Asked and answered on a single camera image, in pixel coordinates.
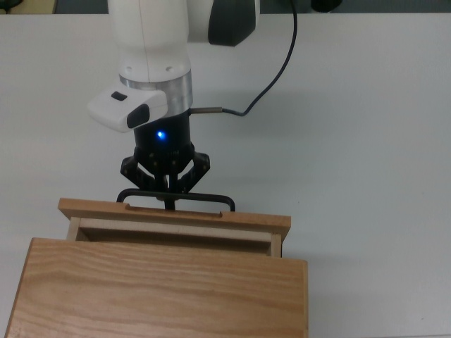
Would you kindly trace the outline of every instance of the table surface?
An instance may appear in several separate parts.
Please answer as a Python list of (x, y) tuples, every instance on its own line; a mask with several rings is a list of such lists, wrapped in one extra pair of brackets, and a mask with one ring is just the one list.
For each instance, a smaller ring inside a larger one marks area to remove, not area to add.
[[(190, 45), (194, 106), (243, 109), (291, 29), (263, 15), (235, 49)], [(108, 16), (2, 17), (0, 31), (2, 331), (30, 239), (65, 237), (60, 197), (131, 187), (134, 139), (87, 114), (116, 77)], [(211, 157), (196, 192), (292, 216), (284, 254), (309, 262), (312, 338), (451, 334), (450, 55), (449, 14), (300, 15), (292, 63), (249, 116), (191, 118)]]

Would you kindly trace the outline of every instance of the wood grain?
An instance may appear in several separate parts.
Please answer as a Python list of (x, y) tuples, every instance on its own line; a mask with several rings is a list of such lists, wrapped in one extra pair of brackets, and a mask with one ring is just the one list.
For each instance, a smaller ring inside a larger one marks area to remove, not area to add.
[(280, 234), (282, 241), (290, 231), (291, 217), (251, 213), (195, 213), (132, 207), (125, 203), (60, 199), (58, 209), (68, 218), (129, 220), (147, 223), (196, 225)]
[(6, 338), (307, 336), (304, 261), (34, 239)]

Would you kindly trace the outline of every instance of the black cable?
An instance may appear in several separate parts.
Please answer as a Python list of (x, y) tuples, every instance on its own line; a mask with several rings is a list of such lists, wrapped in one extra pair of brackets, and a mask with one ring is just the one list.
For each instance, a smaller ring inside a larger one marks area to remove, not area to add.
[(290, 45), (290, 49), (288, 51), (288, 55), (285, 59), (285, 62), (282, 65), (282, 68), (279, 70), (279, 73), (277, 73), (274, 80), (253, 100), (253, 102), (249, 105), (249, 107), (247, 107), (247, 109), (245, 111), (240, 112), (240, 111), (234, 111), (232, 109), (223, 108), (222, 109), (223, 113), (228, 113), (228, 114), (232, 114), (232, 115), (236, 115), (236, 116), (246, 116), (251, 111), (251, 109), (254, 108), (254, 106), (257, 104), (257, 102), (263, 97), (263, 95), (265, 95), (267, 92), (269, 92), (269, 90), (273, 87), (273, 85), (276, 84), (276, 82), (279, 80), (280, 76), (283, 74), (283, 72), (287, 68), (288, 63), (290, 62), (291, 54), (293, 53), (293, 49), (295, 48), (296, 37), (297, 37), (296, 6), (295, 6), (294, 0), (290, 0), (290, 3), (291, 3), (291, 9), (293, 12), (293, 36), (291, 39), (291, 45)]

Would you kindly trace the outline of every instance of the silver metal ring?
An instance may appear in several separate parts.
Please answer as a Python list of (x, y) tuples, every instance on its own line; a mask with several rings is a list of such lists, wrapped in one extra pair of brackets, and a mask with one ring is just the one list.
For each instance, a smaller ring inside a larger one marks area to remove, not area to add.
[(119, 75), (119, 78), (125, 86), (132, 89), (163, 91), (168, 100), (166, 117), (184, 113), (192, 105), (191, 70), (182, 77), (163, 82), (137, 82), (122, 75)]

